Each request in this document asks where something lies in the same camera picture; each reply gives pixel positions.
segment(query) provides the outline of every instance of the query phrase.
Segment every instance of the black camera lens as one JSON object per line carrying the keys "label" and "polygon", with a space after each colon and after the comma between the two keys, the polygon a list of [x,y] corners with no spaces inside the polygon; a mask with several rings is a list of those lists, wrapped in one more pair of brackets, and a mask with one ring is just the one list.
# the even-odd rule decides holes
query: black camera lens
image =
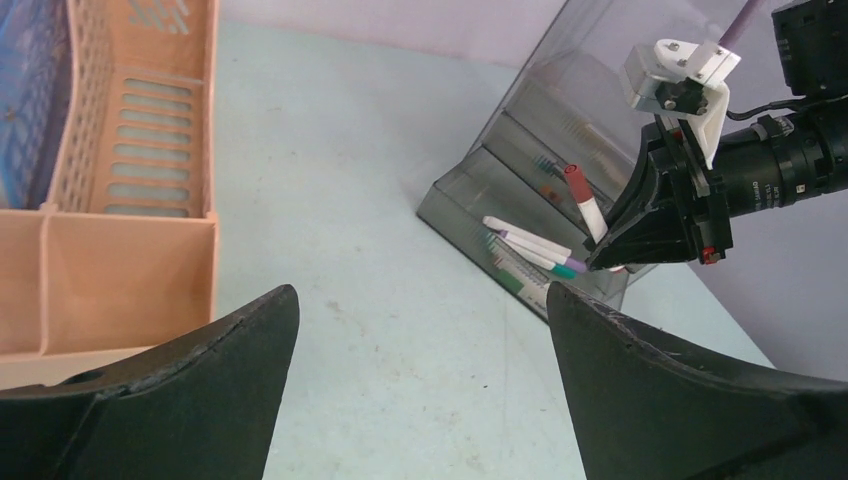
{"label": "black camera lens", "polygon": [[848,2],[796,0],[772,13],[786,85],[796,96],[848,94]]}
{"label": "black camera lens", "polygon": [[843,108],[830,104],[818,112],[765,116],[722,137],[711,173],[724,187],[730,216],[848,188]]}

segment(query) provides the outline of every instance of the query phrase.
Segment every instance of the marker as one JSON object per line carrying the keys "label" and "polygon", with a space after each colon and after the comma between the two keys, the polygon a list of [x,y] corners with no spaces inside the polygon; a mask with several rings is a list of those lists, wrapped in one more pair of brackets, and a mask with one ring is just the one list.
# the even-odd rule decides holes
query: marker
{"label": "marker", "polygon": [[509,240],[504,240],[510,248],[515,250],[515,253],[521,255],[521,258],[527,260],[528,262],[536,265],[539,268],[543,268],[554,275],[562,278],[567,278],[569,280],[573,280],[577,278],[577,272],[574,270],[564,267],[562,265],[557,265],[555,262],[548,260],[547,258],[539,255],[538,253],[533,252],[527,248],[522,247],[521,245],[517,245],[515,243],[510,242]]}
{"label": "marker", "polygon": [[[515,246],[521,247],[522,249],[529,251],[529,252],[533,253],[534,255],[536,255],[538,257],[542,257],[542,258],[544,258],[545,260],[548,260],[551,263],[563,266],[563,267],[565,267],[569,270],[572,270],[576,273],[586,273],[586,271],[588,270],[585,263],[571,258],[570,254],[568,256],[565,256],[565,255],[562,255],[562,253],[560,253],[560,252],[553,252],[553,251],[548,250],[547,248],[545,248],[541,245],[535,244],[535,243],[533,243],[533,242],[531,242],[531,241],[529,241],[529,240],[527,240],[523,237],[519,237],[518,235],[516,235],[513,232],[508,232],[506,230],[501,230],[498,233],[498,235],[501,238],[503,238],[504,241],[506,243],[508,243],[510,246],[515,245]],[[562,246],[561,246],[561,248],[565,249],[563,251],[566,251],[566,250],[569,251],[569,252],[571,251],[570,249],[562,247]],[[544,265],[539,265],[539,266],[542,267],[542,268],[546,268],[546,269],[550,270],[550,268],[547,268]]]}
{"label": "marker", "polygon": [[[592,189],[589,188],[589,182],[586,181],[586,176],[577,165],[569,165],[565,167],[565,181],[571,189],[571,196],[577,202],[577,208],[580,209],[580,214],[583,215],[583,220],[589,227],[589,233],[592,234],[592,239],[595,244],[601,243],[601,239],[609,231],[604,214],[601,212],[601,207],[595,200],[595,195],[592,194]],[[624,267],[611,268],[611,272],[619,272]]]}
{"label": "marker", "polygon": [[571,256],[571,249],[565,248],[562,245],[558,245],[550,240],[544,239],[538,235],[534,235],[527,230],[522,228],[518,228],[515,225],[504,222],[503,220],[495,217],[483,217],[483,225],[491,228],[492,230],[496,230],[499,232],[507,232],[508,234],[514,235],[516,237],[521,237],[524,240],[535,243],[536,245],[554,252],[556,254],[561,255],[562,257],[568,258]]}

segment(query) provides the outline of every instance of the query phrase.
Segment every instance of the red marker cap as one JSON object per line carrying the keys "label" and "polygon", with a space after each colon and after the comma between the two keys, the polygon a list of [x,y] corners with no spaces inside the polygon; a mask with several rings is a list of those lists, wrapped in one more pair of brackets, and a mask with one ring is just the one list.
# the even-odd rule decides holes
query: red marker cap
{"label": "red marker cap", "polygon": [[586,181],[586,176],[577,165],[569,165],[565,167],[565,181],[571,189],[571,196],[577,203],[585,203],[595,198],[592,194],[592,189],[589,187],[589,182]]}

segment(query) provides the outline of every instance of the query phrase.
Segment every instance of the light blue table surface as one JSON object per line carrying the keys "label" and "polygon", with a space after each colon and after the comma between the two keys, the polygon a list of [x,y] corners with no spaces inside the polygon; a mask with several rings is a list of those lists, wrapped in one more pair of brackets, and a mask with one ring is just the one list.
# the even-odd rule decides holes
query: light blue table surface
{"label": "light blue table surface", "polygon": [[[584,478],[547,327],[415,216],[515,74],[222,23],[218,311],[301,302],[267,478]],[[624,311],[769,365],[687,266]]]}

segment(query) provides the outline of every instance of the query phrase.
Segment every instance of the orange plastic basket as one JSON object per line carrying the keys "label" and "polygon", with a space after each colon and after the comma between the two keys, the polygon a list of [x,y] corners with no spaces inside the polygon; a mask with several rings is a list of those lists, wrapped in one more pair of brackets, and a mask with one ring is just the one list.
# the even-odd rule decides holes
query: orange plastic basket
{"label": "orange plastic basket", "polygon": [[216,0],[69,0],[47,202],[0,211],[0,361],[156,345],[212,320]]}

